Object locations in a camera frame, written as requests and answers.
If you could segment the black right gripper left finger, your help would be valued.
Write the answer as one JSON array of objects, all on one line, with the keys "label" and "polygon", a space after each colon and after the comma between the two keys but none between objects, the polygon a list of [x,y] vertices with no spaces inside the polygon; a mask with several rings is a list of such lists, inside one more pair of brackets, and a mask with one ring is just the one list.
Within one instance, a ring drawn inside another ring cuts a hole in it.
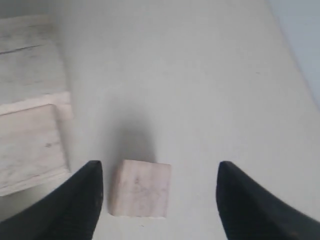
[{"label": "black right gripper left finger", "polygon": [[91,240],[104,199],[103,168],[88,161],[43,199],[0,223],[2,240]]}]

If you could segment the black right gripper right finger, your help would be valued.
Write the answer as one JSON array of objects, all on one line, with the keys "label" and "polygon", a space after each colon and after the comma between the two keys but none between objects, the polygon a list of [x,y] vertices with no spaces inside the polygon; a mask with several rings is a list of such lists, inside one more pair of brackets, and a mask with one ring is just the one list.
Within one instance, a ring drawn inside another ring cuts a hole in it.
[{"label": "black right gripper right finger", "polygon": [[230,161],[219,163],[215,199],[229,240],[318,240],[320,223],[267,191]]}]

